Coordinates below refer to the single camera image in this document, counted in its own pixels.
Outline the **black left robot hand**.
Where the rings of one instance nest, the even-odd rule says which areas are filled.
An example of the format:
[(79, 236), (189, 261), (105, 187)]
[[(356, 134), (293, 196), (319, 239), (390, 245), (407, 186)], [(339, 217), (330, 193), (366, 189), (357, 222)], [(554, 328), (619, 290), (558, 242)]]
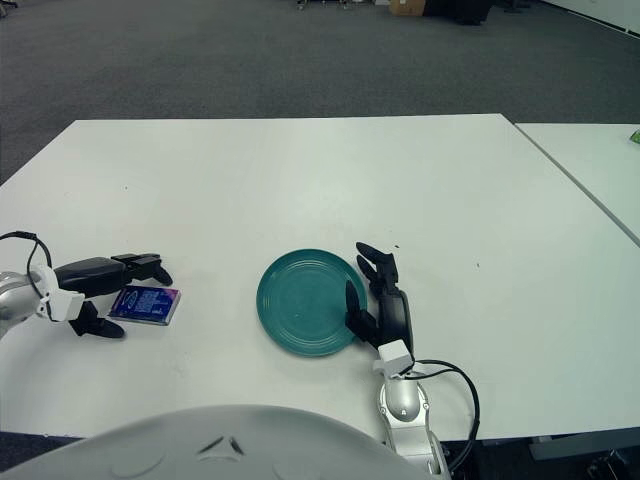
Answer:
[(74, 332), (78, 336), (90, 334), (108, 339), (121, 339), (125, 331), (114, 322), (100, 318), (91, 298), (119, 292), (133, 280), (154, 279), (164, 287), (173, 285), (160, 255), (155, 253), (93, 257), (58, 267), (55, 274), (63, 290), (85, 296), (78, 318), (69, 321)]

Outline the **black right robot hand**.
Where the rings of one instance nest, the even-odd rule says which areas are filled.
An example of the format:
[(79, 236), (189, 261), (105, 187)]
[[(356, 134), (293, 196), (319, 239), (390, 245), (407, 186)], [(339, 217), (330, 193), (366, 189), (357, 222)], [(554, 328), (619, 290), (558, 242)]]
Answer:
[(359, 254), (356, 261), (369, 281), (369, 289), (378, 302), (378, 316), (360, 307), (359, 295), (350, 280), (345, 286), (346, 327), (361, 341), (374, 348), (396, 340), (402, 340), (413, 353), (413, 334), (407, 296), (397, 283), (399, 274), (394, 256), (357, 242)]

